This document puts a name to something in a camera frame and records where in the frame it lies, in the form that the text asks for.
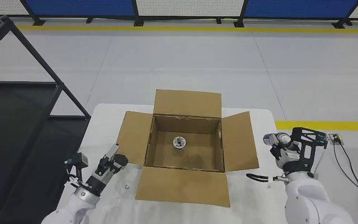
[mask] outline small cylindrical object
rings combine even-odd
[[[273,146],[278,143],[288,144],[291,142],[291,138],[284,132],[270,133],[263,136],[263,142],[268,146]]]
[[[175,137],[173,140],[173,145],[175,150],[182,151],[185,147],[186,141],[183,137]]]

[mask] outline box flap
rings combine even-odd
[[[213,92],[157,90],[155,114],[222,117],[222,95]]]
[[[222,133],[225,171],[258,168],[249,112],[223,118]]]
[[[223,172],[144,166],[135,199],[230,207],[228,181]]]
[[[118,153],[125,155],[131,164],[144,163],[152,119],[153,114],[125,113],[117,139]]]

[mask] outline white wall panel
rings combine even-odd
[[[349,18],[358,18],[358,7],[353,11]]]
[[[28,15],[19,0],[0,0],[0,15]]]
[[[140,16],[239,16],[244,0],[137,0]]]

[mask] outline black shelf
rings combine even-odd
[[[56,82],[0,82],[0,207],[61,90]]]
[[[0,223],[41,223],[56,209],[64,161],[81,145],[91,116],[15,24],[0,16],[0,40],[12,32],[55,82],[0,81]],[[50,115],[61,92],[84,116]]]
[[[50,116],[0,212],[5,223],[41,223],[56,209],[67,173],[88,126],[85,116]]]

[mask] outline blue wall panel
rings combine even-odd
[[[131,0],[27,0],[35,15],[133,16]]]
[[[345,17],[356,0],[249,0],[248,17]]]

